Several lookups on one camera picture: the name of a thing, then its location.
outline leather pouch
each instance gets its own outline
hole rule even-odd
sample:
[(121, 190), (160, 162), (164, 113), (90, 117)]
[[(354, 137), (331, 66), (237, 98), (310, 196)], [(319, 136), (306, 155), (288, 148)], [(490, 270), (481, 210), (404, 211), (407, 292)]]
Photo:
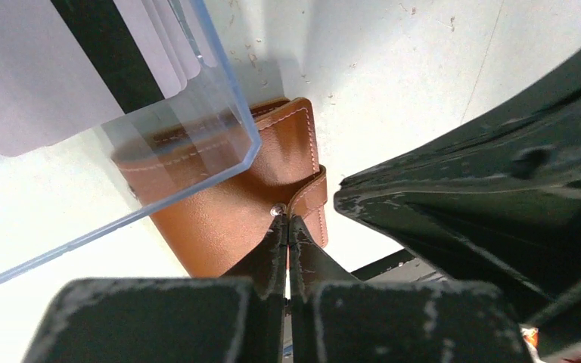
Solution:
[[(192, 277), (228, 271), (263, 239), (282, 211), (302, 216), (315, 242), (327, 243), (326, 169), (318, 163), (310, 101), (279, 98), (250, 111), (262, 139), (250, 169), (151, 215)], [(207, 147), (200, 147), (203, 142), (177, 147), (184, 137), (181, 126), (152, 135), (154, 144), (168, 152), (147, 160), (129, 157), (128, 147), (113, 155), (142, 204), (158, 200), (165, 190), (194, 184), (190, 175), (199, 175), (204, 150), (217, 148), (211, 141)]]

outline wallet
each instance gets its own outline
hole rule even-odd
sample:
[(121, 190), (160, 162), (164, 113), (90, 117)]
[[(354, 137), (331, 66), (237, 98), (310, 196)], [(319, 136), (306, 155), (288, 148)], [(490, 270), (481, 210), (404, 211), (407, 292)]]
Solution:
[[(301, 216), (318, 245), (328, 241), (326, 169), (318, 161), (310, 101), (278, 98), (253, 106), (250, 112), (262, 139), (251, 167), (151, 215), (192, 277), (224, 274), (259, 244), (280, 213)], [(200, 168), (207, 168), (204, 153), (218, 153), (225, 147), (212, 137), (182, 142), (186, 137), (185, 128), (176, 126), (144, 138), (144, 145), (158, 149), (145, 153), (146, 157), (134, 155), (138, 141), (113, 154), (141, 204), (196, 183), (195, 178), (203, 174)]]

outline clear plastic container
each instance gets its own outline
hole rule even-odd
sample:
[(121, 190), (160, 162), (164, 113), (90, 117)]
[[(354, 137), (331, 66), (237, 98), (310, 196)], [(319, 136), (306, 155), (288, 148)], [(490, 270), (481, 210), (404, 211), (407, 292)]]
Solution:
[(45, 3), (0, 0), (0, 284), (246, 170), (260, 146), (202, 0)]

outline white surface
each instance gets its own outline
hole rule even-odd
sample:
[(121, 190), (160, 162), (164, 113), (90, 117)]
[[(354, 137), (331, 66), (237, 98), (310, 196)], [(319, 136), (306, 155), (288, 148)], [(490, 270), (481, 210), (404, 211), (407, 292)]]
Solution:
[[(345, 175), (411, 150), (500, 104), (581, 46), (580, 0), (401, 3), (207, 2), (250, 102), (280, 95), (313, 102), (331, 196)], [(54, 157), (64, 158), (70, 170), (75, 163), (90, 163), (92, 155), (86, 154)], [(69, 175), (66, 170), (57, 174)], [(93, 177), (102, 180), (101, 198), (83, 203), (100, 206), (101, 213), (123, 203), (105, 175)], [(51, 191), (52, 185), (18, 188)], [(55, 203), (78, 197), (57, 191)], [(399, 248), (337, 215), (330, 202), (326, 210), (327, 251), (345, 268)], [(14, 220), (17, 213), (0, 210), (0, 218)], [(52, 218), (48, 228), (69, 228), (79, 216)], [(71, 278), (180, 274), (172, 254), (156, 240), (154, 226), (143, 220), (0, 286), (0, 361), (22, 357), (51, 296)]]

